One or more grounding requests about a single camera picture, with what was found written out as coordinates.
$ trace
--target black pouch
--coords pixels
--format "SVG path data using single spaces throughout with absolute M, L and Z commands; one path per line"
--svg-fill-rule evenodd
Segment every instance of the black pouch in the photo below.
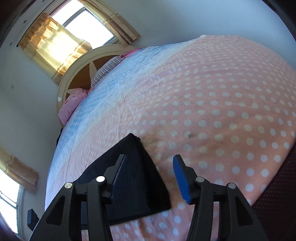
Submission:
M 113 187 L 112 205 L 106 205 L 110 225 L 115 225 L 171 208 L 169 193 L 140 138 L 128 134 L 87 167 L 73 183 L 89 183 L 115 165 L 120 154 L 127 161 Z M 87 229 L 86 202 L 81 204 L 81 229 Z

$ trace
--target curtain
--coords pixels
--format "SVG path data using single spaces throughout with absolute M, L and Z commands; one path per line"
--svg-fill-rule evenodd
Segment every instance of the curtain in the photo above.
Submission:
M 91 11 L 124 46 L 139 39 L 141 35 L 116 11 L 102 0 L 79 0 Z
M 59 85 L 67 69 L 91 45 L 71 34 L 47 13 L 41 13 L 19 45 Z
M 38 172 L 22 163 L 0 146 L 0 170 L 31 193 L 35 191 Z

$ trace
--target dark red fabric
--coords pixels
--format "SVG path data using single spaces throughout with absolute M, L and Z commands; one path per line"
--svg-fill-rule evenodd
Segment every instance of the dark red fabric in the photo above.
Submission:
M 296 240 L 296 145 L 253 209 L 269 241 Z

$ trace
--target pink polka dot bedsheet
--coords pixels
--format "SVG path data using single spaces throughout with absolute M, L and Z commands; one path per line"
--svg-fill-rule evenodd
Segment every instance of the pink polka dot bedsheet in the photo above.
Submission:
M 133 133 L 154 161 L 172 209 L 112 226 L 113 239 L 186 240 L 194 206 L 180 195 L 172 157 L 181 154 L 212 183 L 236 183 L 254 203 L 293 146 L 295 81 L 295 70 L 280 56 L 240 37 L 202 36 L 139 50 L 68 121 L 49 171 L 45 208 L 64 183 Z M 217 233 L 214 204 L 212 240 Z

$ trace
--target headboard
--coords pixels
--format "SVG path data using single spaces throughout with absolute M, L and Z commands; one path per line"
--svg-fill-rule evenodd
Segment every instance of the headboard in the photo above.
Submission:
M 93 49 L 78 58 L 66 71 L 57 94 L 57 111 L 60 110 L 71 89 L 83 88 L 88 90 L 91 79 L 108 60 L 112 57 L 138 49 L 133 46 L 121 44 L 105 45 Z

